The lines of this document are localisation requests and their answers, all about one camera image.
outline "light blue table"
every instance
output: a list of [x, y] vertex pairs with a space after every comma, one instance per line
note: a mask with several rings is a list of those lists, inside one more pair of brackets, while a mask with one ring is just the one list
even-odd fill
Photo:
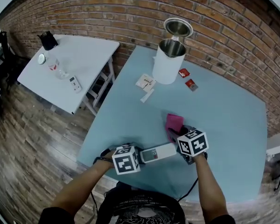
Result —
[[[156, 84], [142, 103], [145, 92], [135, 86], [143, 73], [152, 75], [156, 51], [136, 47], [103, 102], [85, 138], [78, 160], [91, 166], [110, 145], [137, 142], [150, 148], [168, 142], [168, 113], [185, 118], [184, 124], [206, 132], [209, 164], [228, 202], [255, 199], [259, 192], [266, 156], [266, 108], [264, 102], [227, 79], [189, 62], [183, 62], [198, 89], [178, 75], [171, 85]], [[108, 176], [138, 188], [179, 198], [197, 178], [195, 164], [180, 155], [152, 162], [138, 173]], [[198, 201], [198, 185], [187, 197]]]

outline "small white box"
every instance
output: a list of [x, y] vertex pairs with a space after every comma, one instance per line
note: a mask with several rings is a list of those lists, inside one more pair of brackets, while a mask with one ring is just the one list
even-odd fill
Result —
[[140, 172], [140, 165], [134, 146], [118, 147], [112, 155], [112, 159], [118, 175]]
[[194, 157], [209, 148], [206, 134], [194, 130], [177, 138], [178, 146], [182, 154]]

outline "black cable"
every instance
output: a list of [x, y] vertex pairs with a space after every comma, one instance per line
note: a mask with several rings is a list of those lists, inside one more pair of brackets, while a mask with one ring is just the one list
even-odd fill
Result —
[[[203, 154], [204, 154], [205, 159], [207, 160], [207, 157], [208, 157], [207, 152], [204, 152]], [[198, 178], [197, 178], [196, 181], [193, 183], [192, 187], [191, 187], [190, 190], [187, 192], [187, 194], [184, 195], [184, 196], [182, 196], [180, 199], [178, 199], [178, 202], [179, 202], [180, 200], [184, 199], [187, 195], [190, 194], [190, 192], [191, 192], [192, 189], [195, 187], [195, 185], [196, 185], [197, 182], [198, 182]]]
[[94, 196], [93, 196], [92, 192], [91, 192], [90, 194], [91, 194], [91, 197], [92, 197], [92, 199], [93, 199], [93, 201], [94, 201], [94, 204], [95, 204], [95, 209], [97, 210], [97, 214], [98, 214], [98, 205], [97, 205], [97, 202], [95, 201], [95, 199], [94, 199]]
[[198, 182], [198, 178], [197, 178], [196, 181], [193, 183], [192, 187], [191, 187], [190, 190], [187, 192], [187, 194], [184, 195], [184, 196], [182, 196], [182, 197], [178, 200], [178, 202], [179, 202], [180, 200], [184, 199], [187, 195], [190, 194], [190, 192], [191, 192], [192, 189], [195, 187], [195, 185], [196, 185], [197, 182]]

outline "metal pot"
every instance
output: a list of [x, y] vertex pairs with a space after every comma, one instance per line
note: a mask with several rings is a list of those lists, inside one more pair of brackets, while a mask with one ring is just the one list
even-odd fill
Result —
[[168, 57], [183, 56], [186, 54], [186, 47], [174, 39], [162, 40], [159, 47]]
[[172, 39], [164, 39], [159, 44], [154, 61], [153, 77], [161, 84], [171, 84], [175, 81], [186, 55], [186, 48], [179, 41], [179, 37], [192, 35], [193, 28], [187, 21], [180, 18], [165, 20], [164, 28], [173, 36]]

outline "remote control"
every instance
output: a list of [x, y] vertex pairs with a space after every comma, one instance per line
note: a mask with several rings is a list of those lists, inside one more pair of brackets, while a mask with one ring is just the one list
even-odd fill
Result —
[[144, 163], [157, 161], [176, 154], [176, 146], [173, 143], [153, 147], [140, 152], [140, 157]]
[[72, 76], [70, 78], [70, 83], [73, 86], [74, 91], [76, 93], [79, 93], [82, 90], [82, 87], [81, 87], [80, 83], [78, 82], [78, 80], [77, 80], [77, 78], [75, 76]]

